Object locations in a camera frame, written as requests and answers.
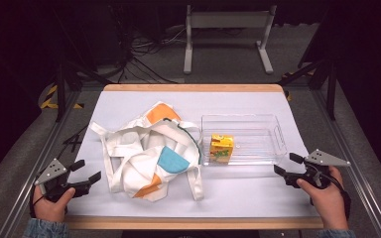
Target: white fabric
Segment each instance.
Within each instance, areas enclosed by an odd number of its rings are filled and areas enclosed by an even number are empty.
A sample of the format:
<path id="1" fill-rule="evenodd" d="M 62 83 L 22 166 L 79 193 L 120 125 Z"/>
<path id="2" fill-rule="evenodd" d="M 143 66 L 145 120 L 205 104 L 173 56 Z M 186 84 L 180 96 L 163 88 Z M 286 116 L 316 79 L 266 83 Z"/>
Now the white fabric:
<path id="1" fill-rule="evenodd" d="M 165 146 L 186 159 L 190 188 L 195 200 L 203 199 L 200 175 L 200 152 L 197 141 L 180 128 L 200 130 L 194 123 L 163 120 L 149 125 L 145 117 L 129 122 L 123 129 L 111 132 L 92 122 L 91 130 L 100 136 L 103 147 L 104 165 L 110 192 L 126 191 L 133 197 L 141 187 L 147 185 L 156 173 L 162 180 L 157 192 L 151 192 L 143 198 L 159 200 L 167 195 L 167 184 L 177 174 L 162 171 L 157 162 Z M 120 167 L 113 169 L 111 158 L 123 158 Z"/>

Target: hand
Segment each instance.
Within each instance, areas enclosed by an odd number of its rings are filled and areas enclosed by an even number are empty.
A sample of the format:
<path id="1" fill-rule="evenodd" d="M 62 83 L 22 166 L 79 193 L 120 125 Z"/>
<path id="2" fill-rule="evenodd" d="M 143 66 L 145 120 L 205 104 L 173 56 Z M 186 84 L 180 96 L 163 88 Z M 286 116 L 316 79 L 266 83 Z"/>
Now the hand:
<path id="1" fill-rule="evenodd" d="M 329 166 L 329 171 L 330 175 L 336 178 L 342 185 L 342 176 L 339 170 L 336 167 Z M 301 178 L 297 180 L 297 184 L 312 198 L 317 213 L 319 213 L 322 219 L 323 228 L 348 230 L 344 200 L 339 188 L 335 184 L 331 182 L 329 187 L 318 189 Z"/>
<path id="2" fill-rule="evenodd" d="M 36 217 L 38 219 L 47 221 L 64 222 L 64 209 L 66 208 L 69 201 L 73 198 L 74 194 L 75 188 L 71 187 L 61 196 L 61 198 L 56 203 L 53 203 L 47 200 L 45 197 L 41 198 L 43 196 L 42 192 L 40 188 L 36 186 L 33 197 L 33 203 L 37 202 L 34 206 Z"/>

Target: clear plastic container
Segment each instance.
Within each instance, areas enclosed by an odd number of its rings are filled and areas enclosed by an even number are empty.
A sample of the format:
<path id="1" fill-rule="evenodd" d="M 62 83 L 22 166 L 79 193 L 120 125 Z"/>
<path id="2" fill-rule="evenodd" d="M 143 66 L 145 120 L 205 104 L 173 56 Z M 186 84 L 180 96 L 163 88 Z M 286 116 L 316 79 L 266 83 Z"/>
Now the clear plastic container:
<path id="1" fill-rule="evenodd" d="M 273 114 L 221 114 L 201 117 L 205 166 L 224 165 L 209 159 L 212 134 L 234 139 L 229 165 L 275 165 L 287 154 L 280 124 Z"/>

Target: bag strap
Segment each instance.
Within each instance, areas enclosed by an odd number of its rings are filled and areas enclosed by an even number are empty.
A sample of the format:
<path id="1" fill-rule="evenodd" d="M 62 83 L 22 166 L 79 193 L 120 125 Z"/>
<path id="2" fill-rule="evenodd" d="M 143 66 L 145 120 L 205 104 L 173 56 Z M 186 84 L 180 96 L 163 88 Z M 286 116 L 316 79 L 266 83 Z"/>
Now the bag strap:
<path id="1" fill-rule="evenodd" d="M 176 126 L 179 127 L 179 129 L 184 130 L 188 134 L 188 138 L 184 136 L 184 134 L 178 133 L 174 128 L 169 126 L 170 123 L 173 121 L 165 120 L 165 121 L 159 121 L 158 123 L 150 126 L 148 129 L 157 131 L 175 141 L 177 141 L 180 144 L 187 145 L 187 146 L 193 146 L 196 149 L 196 153 L 198 155 L 198 162 L 193 164 L 191 168 L 188 169 L 188 181 L 190 184 L 190 190 L 192 192 L 193 198 L 195 200 L 201 200 L 203 199 L 203 188 L 202 188 L 202 179 L 200 175 L 200 157 L 201 153 L 198 147 L 198 143 L 201 140 L 200 136 L 200 129 L 192 122 L 182 122 L 178 123 L 175 122 Z M 191 136 L 191 134 L 181 126 L 184 125 L 187 128 L 197 128 L 199 131 L 199 139 L 198 142 L 194 140 L 194 138 Z M 95 133 L 97 133 L 100 137 L 102 147 L 103 147 L 103 159 L 104 159 L 104 166 L 106 169 L 107 179 L 109 182 L 109 188 L 110 192 L 119 192 L 122 191 L 121 186 L 121 179 L 122 179 L 122 171 L 126 163 L 131 159 L 131 157 L 125 157 L 119 168 L 113 172 L 113 167 L 111 164 L 111 159 L 108 153 L 107 143 L 106 143 L 106 137 L 115 134 L 114 132 L 108 131 L 101 126 L 99 126 L 95 122 L 91 122 L 89 128 L 93 130 Z"/>

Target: black curtain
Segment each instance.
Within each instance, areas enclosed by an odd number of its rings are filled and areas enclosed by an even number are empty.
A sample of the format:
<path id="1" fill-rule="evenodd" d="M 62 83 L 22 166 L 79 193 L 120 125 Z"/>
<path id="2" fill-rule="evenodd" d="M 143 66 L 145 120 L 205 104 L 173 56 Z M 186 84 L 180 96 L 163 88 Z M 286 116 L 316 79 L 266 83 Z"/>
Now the black curtain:
<path id="1" fill-rule="evenodd" d="M 0 1 L 0 163 L 40 115 L 38 99 L 55 72 L 24 4 Z"/>

